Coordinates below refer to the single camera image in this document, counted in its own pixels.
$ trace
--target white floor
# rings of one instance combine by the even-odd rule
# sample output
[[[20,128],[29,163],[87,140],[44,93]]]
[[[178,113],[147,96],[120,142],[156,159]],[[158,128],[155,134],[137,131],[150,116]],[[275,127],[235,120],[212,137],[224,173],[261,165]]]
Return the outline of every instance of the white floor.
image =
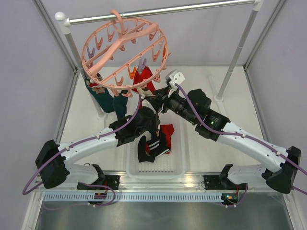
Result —
[[[114,67],[105,67],[103,69],[104,71],[101,71],[100,74],[105,76],[106,72],[109,73],[115,69]],[[159,84],[155,83],[156,88],[165,87],[164,76],[174,69],[178,69],[185,76],[186,80],[182,84],[182,87],[186,92],[201,88],[209,98],[213,98],[213,91],[208,76],[213,76],[217,89],[219,89],[227,71],[227,67],[168,67],[161,74],[161,82]],[[129,99],[127,106],[128,114],[132,114],[135,111],[136,100],[136,96]],[[234,69],[233,75],[224,92],[224,107],[231,121],[235,122],[244,130],[258,137],[262,137],[242,67],[236,67]],[[218,111],[214,102],[211,108]],[[67,142],[81,139],[103,129],[105,121],[98,120],[96,115],[97,112],[90,94],[84,85],[83,79],[80,77],[61,141]],[[106,125],[112,123],[115,119],[115,113],[109,114]],[[195,126],[192,126],[190,123],[184,122],[184,124],[185,127],[182,131],[187,132],[187,171],[220,172],[229,163],[237,165],[257,164],[257,161],[232,147],[202,138],[194,131]],[[108,149],[84,158],[78,163],[95,163],[100,165],[102,170],[124,171],[126,170],[125,152],[125,146]]]

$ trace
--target white basket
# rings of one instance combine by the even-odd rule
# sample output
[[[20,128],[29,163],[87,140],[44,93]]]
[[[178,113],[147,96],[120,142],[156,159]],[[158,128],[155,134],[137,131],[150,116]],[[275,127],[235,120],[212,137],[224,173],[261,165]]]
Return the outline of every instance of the white basket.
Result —
[[[167,114],[159,115],[161,124],[173,124],[174,133],[171,136],[172,146],[170,154],[164,154],[156,157],[154,163],[142,162],[138,159],[138,144],[141,137],[135,139],[134,142],[127,146],[127,175],[142,180],[156,180],[156,179],[174,179],[179,178],[186,172],[186,147],[183,130],[182,119],[169,111]],[[143,135],[147,140],[150,139],[150,133],[146,132]]]

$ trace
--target teal pants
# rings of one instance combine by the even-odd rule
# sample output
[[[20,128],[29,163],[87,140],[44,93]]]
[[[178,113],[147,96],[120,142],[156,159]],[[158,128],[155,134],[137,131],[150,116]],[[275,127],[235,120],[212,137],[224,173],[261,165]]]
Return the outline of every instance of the teal pants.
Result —
[[[113,98],[110,95],[108,89],[105,89],[104,93],[96,93],[92,90],[91,87],[87,85],[87,82],[89,82],[88,79],[84,79],[84,82],[87,90],[96,99],[105,113],[111,113],[115,111],[118,120],[126,116],[128,97],[125,97],[122,94],[127,93],[127,90],[123,90],[119,96],[114,96]]]

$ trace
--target white wall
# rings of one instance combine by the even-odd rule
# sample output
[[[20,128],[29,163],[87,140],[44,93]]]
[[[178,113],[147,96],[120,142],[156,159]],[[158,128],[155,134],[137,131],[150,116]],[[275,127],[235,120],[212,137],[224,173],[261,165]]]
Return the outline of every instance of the white wall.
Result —
[[[110,14],[112,9],[118,12],[194,4],[212,0],[42,0],[49,14],[54,18],[58,11],[70,18]],[[257,41],[265,23],[278,0],[265,0],[259,12],[246,46],[242,50],[238,64],[244,64]],[[166,34],[172,55],[168,59],[170,66],[186,65],[229,65],[236,46],[252,10],[252,4],[230,6],[199,11],[180,12],[146,17],[158,22]],[[101,23],[75,25],[72,34],[79,51],[88,36]],[[111,66],[121,66],[128,58],[128,52],[122,57],[108,62]]]
[[[307,169],[307,1],[290,0],[249,68],[256,97],[273,143],[302,150]],[[295,186],[307,191],[298,172]],[[307,216],[307,197],[299,194]]]
[[[4,1],[0,15],[0,225],[19,230],[22,189],[55,137],[72,70],[32,1]]]

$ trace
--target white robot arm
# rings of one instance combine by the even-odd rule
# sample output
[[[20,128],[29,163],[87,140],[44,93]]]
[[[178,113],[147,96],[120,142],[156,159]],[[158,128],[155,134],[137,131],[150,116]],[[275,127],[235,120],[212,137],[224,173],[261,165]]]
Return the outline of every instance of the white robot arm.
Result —
[[[102,182],[103,174],[98,165],[74,163],[97,151],[130,143],[145,131],[156,132],[160,124],[158,113],[172,110],[196,125],[195,131],[202,137],[232,146],[260,162],[252,166],[226,165],[219,176],[225,188],[233,184],[265,182],[276,191],[290,193],[297,168],[284,158],[298,165],[301,151],[296,147],[285,149],[272,145],[242,130],[227,117],[210,109],[211,100],[201,89],[192,90],[186,95],[179,86],[183,80],[182,73],[176,70],[169,73],[166,77],[167,87],[155,91],[154,96],[146,96],[136,117],[123,129],[119,127],[128,122],[129,116],[114,122],[96,136],[59,145],[52,140],[46,142],[35,161],[38,168],[54,154],[59,151],[63,153],[41,171],[45,188],[58,186],[64,181],[86,184],[93,184],[97,180]],[[179,89],[186,99],[179,96]],[[113,130],[118,131],[102,137]]]

